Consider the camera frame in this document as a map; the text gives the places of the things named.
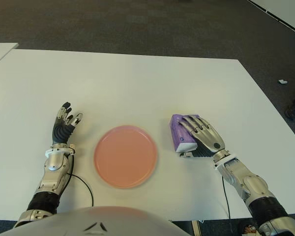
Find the robot finger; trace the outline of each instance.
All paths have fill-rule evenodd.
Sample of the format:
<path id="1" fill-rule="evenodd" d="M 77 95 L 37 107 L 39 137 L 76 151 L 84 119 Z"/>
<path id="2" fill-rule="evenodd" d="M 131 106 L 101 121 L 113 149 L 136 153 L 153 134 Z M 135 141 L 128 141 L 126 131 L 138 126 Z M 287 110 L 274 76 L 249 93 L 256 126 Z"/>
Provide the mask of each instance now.
<path id="1" fill-rule="evenodd" d="M 62 107 L 59 109 L 57 113 L 57 119 L 65 119 L 68 115 L 67 109 L 70 107 L 70 103 L 66 102 L 62 105 Z"/>
<path id="2" fill-rule="evenodd" d="M 69 115 L 68 117 L 67 117 L 67 119 L 65 120 L 65 125 L 68 125 L 69 123 L 70 123 L 70 121 L 71 121 L 71 119 L 73 118 L 73 115 Z"/>
<path id="3" fill-rule="evenodd" d="M 203 118 L 199 118 L 200 120 L 201 120 L 201 122 L 209 129 L 210 127 L 212 127 L 211 125 L 210 125 L 210 123 L 209 122 L 207 122 L 205 119 L 203 119 Z"/>
<path id="4" fill-rule="evenodd" d="M 71 125 L 74 126 L 74 127 L 76 127 L 78 125 L 78 123 L 80 123 L 82 117 L 83 117 L 83 114 L 82 113 L 78 113 L 77 116 L 71 122 Z"/>
<path id="5" fill-rule="evenodd" d="M 179 121 L 179 124 L 181 124 L 190 134 L 192 134 L 192 132 L 194 132 L 194 129 L 192 127 L 190 127 L 188 123 L 186 123 L 184 121 Z"/>
<path id="6" fill-rule="evenodd" d="M 202 129 L 202 126 L 205 125 L 205 124 L 203 124 L 203 123 L 201 122 L 201 120 L 200 120 L 198 117 L 193 116 L 193 115 L 191 115 L 190 117 L 193 119 L 193 121 L 198 125 L 198 127 L 199 127 L 200 129 Z"/>
<path id="7" fill-rule="evenodd" d="M 196 130 L 199 126 L 196 124 L 196 122 L 194 122 L 194 120 L 189 117 L 189 116 L 185 116 L 182 117 L 185 121 L 187 121 L 187 123 L 194 129 Z"/>

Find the small white object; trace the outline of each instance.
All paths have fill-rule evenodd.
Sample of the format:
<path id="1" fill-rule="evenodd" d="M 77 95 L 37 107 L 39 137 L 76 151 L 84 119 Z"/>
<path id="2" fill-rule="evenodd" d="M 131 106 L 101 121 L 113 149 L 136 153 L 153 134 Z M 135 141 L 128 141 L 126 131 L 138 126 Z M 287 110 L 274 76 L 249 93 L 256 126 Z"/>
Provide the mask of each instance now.
<path id="1" fill-rule="evenodd" d="M 176 152 L 188 152 L 197 149 L 197 143 L 180 143 Z"/>
<path id="2" fill-rule="evenodd" d="M 69 154 L 69 155 L 74 155 L 74 149 L 72 147 L 66 147 L 66 148 L 52 148 L 49 149 L 45 152 L 45 156 L 47 158 L 49 158 L 49 154 L 50 153 L 55 153 L 55 152 L 63 152 L 65 154 Z"/>
<path id="3" fill-rule="evenodd" d="M 282 85 L 285 85 L 285 84 L 287 84 L 287 81 L 285 81 L 285 80 L 279 80 L 279 83 L 282 84 Z"/>
<path id="4" fill-rule="evenodd" d="M 215 170 L 218 170 L 218 168 L 219 168 L 221 165 L 224 165 L 226 162 L 231 161 L 231 160 L 233 160 L 234 158 L 236 158 L 236 154 L 231 154 L 231 155 L 229 155 L 229 156 L 226 156 L 226 157 L 222 158 L 221 160 L 219 160 L 218 162 L 215 163 L 215 165 L 214 165 L 214 169 L 215 169 Z"/>

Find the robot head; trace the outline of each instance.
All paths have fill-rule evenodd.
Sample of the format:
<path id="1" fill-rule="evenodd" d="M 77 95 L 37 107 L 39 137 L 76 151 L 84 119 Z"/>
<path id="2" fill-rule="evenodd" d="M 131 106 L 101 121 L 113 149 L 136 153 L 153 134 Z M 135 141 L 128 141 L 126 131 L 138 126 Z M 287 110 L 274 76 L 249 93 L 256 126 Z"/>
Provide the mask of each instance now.
<path id="1" fill-rule="evenodd" d="M 2 236 L 188 236 L 173 223 L 145 211 L 119 207 L 88 207 L 55 214 L 14 228 Z"/>

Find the robotic arm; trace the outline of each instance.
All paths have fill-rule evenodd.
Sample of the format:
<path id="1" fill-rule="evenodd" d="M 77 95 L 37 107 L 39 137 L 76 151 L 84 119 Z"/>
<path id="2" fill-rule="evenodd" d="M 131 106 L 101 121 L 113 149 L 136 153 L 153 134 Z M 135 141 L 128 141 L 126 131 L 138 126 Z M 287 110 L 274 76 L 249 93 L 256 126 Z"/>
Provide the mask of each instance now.
<path id="1" fill-rule="evenodd" d="M 21 214 L 15 224 L 15 228 L 57 212 L 60 197 L 71 178 L 67 172 L 71 169 L 72 173 L 74 165 L 74 146 L 68 146 L 67 142 L 83 116 L 82 113 L 75 118 L 73 115 L 68 116 L 71 110 L 70 103 L 66 102 L 58 111 L 53 129 L 53 145 L 46 151 L 44 176 L 27 210 Z"/>
<path id="2" fill-rule="evenodd" d="M 200 156 L 213 156 L 215 169 L 243 199 L 258 224 L 259 233 L 264 236 L 295 236 L 295 220 L 287 215 L 269 191 L 267 183 L 225 150 L 224 141 L 205 119 L 185 116 L 180 124 L 197 141 Z"/>

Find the purple sponge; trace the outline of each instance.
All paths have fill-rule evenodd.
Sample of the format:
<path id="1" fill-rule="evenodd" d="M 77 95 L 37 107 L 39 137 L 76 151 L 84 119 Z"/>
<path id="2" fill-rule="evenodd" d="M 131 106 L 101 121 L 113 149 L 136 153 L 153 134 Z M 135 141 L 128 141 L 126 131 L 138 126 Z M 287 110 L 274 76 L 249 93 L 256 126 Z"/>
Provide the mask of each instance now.
<path id="1" fill-rule="evenodd" d="M 176 152 L 192 151 L 198 146 L 188 131 L 181 124 L 179 124 L 179 121 L 182 120 L 182 117 L 183 115 L 175 114 L 172 116 L 170 122 L 172 138 Z"/>

